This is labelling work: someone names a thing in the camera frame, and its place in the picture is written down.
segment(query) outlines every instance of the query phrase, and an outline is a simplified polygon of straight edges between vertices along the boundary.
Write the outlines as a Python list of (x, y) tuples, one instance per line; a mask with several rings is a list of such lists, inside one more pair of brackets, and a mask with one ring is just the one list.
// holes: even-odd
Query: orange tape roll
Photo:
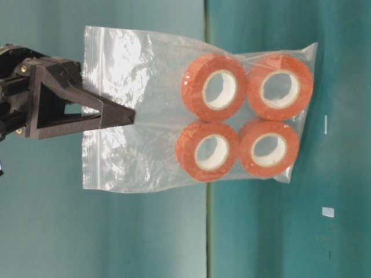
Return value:
[[(216, 147), (206, 159), (199, 151), (207, 139), (215, 138)], [(180, 166), (195, 180), (213, 181), (221, 178), (233, 167), (238, 156), (238, 135), (224, 123), (205, 123), (196, 120), (180, 134), (176, 143), (176, 156)]]
[[(256, 155), (260, 140), (276, 137), (277, 146), (268, 155)], [(239, 132), (239, 158), (244, 168), (256, 177), (269, 178), (291, 166), (299, 152), (296, 132), (284, 122), (254, 119)]]
[[(206, 89), (217, 74), (223, 78), (223, 89), (215, 100), (208, 101)], [(246, 90), (247, 79), (241, 63), (213, 53), (196, 58), (181, 81), (184, 104), (205, 122), (220, 122), (231, 117), (242, 106)]]
[[(264, 96), (264, 85), (276, 74), (288, 74), (291, 79), (289, 93), (280, 99)], [(299, 59), (284, 54), (269, 54), (248, 73), (248, 100), (262, 118), (287, 120), (302, 111), (310, 102), (313, 92), (313, 75)]]

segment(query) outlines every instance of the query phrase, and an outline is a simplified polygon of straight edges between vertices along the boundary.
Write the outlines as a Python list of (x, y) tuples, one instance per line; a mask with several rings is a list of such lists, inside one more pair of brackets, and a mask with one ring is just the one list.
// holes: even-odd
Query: screw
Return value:
[(27, 72), (27, 67), (25, 65), (21, 66), (21, 72), (24, 74)]

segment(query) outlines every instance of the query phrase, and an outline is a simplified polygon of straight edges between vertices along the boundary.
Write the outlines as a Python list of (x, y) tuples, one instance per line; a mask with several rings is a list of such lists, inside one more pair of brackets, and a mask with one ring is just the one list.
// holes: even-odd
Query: teal floor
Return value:
[(206, 14), (209, 42), (233, 53), (319, 42), (292, 182), (210, 187), (211, 277), (371, 277), (371, 2), (216, 0)]
[[(1, 45), (82, 61), (85, 25), (203, 39), (203, 3), (0, 0)], [(81, 137), (0, 143), (0, 277), (205, 277), (205, 186), (83, 190)]]

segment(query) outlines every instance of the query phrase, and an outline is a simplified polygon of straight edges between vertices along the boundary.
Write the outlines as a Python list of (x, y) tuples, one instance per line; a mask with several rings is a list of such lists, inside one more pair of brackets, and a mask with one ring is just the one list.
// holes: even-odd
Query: clear plastic bag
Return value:
[[(136, 118), (130, 126), (84, 132), (83, 187), (135, 193), (156, 192), (195, 184), (200, 179), (192, 178), (176, 155), (180, 134), (186, 126), (199, 120), (199, 115), (187, 108), (180, 92), (184, 74), (189, 70), (190, 64), (200, 56), (213, 53), (239, 61), (249, 78), (249, 72), (253, 67), (256, 68), (262, 58), (276, 54), (275, 61), (277, 57), (279, 60), (285, 56), (299, 59), (314, 75), (316, 50), (317, 44), (314, 43), (302, 50), (233, 55), (205, 42), (182, 36), (87, 27), (83, 67), (85, 87), (135, 109)], [(273, 106), (279, 104), (279, 99), (282, 99), (277, 92), (282, 95), (284, 90), (287, 91), (287, 87), (293, 87), (295, 83), (295, 78), (287, 76), (286, 71), (277, 73), (264, 85), (264, 96), (266, 93), (272, 94), (270, 101)], [(211, 89), (206, 88), (204, 94), (210, 93), (210, 96), (206, 97), (211, 99), (209, 103), (215, 104), (217, 101), (212, 101), (215, 101), (217, 96), (213, 93), (223, 88), (226, 79), (223, 76), (215, 76), (213, 82), (210, 81), (212, 79), (208, 80)], [(88, 114), (93, 111), (83, 108), (83, 112)], [(306, 114), (307, 106), (283, 124), (285, 128), (292, 127), (299, 139)], [(237, 133), (257, 116), (245, 98), (242, 106), (224, 123)], [(215, 141), (217, 138), (214, 141), (204, 140), (205, 146), (201, 150), (198, 148), (199, 155), (207, 157), (212, 153), (217, 148)], [(272, 145), (279, 144), (279, 136), (276, 141), (266, 138), (260, 147), (260, 151), (264, 153), (262, 156), (266, 156)], [(245, 168), (241, 160), (236, 158), (232, 168), (224, 173), (221, 180), (266, 178), (251, 175)], [(289, 182), (292, 168), (293, 164), (273, 178)]]

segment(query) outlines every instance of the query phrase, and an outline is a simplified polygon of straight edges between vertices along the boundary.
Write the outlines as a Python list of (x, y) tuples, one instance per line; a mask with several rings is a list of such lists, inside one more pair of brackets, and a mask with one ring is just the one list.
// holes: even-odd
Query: teal wall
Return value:
[[(203, 3), (0, 0), (1, 45), (82, 61), (85, 25), (203, 39)], [(81, 138), (1, 142), (0, 277), (205, 277), (205, 186), (84, 191)]]
[(233, 53), (319, 42), (292, 182), (211, 186), (211, 277), (371, 277), (371, 1), (215, 0), (206, 19)]

